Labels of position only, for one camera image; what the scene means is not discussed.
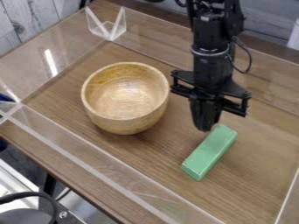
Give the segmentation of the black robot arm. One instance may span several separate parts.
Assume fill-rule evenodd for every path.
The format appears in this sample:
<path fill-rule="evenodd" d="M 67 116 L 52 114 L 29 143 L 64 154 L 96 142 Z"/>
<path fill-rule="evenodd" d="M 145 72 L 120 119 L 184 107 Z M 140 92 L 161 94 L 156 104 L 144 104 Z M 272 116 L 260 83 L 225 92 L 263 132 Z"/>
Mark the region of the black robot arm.
<path fill-rule="evenodd" d="M 193 63 L 191 71 L 171 72 L 171 92 L 189 100 L 193 125 L 208 131 L 224 111 L 241 117 L 248 111 L 251 93 L 232 79 L 245 17 L 239 0 L 185 0 L 181 7 L 191 21 Z"/>

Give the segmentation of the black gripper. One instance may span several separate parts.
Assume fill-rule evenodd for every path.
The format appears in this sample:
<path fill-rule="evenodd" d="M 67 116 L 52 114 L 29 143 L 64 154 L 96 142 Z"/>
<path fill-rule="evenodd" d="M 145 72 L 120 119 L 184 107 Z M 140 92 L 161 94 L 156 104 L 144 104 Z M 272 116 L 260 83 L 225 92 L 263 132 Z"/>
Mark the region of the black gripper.
<path fill-rule="evenodd" d="M 220 113 L 245 116 L 251 93 L 233 81 L 235 47 L 223 52 L 191 50 L 193 68 L 172 70 L 171 92 L 185 97 L 191 103 L 191 117 L 197 130 L 211 131 Z"/>

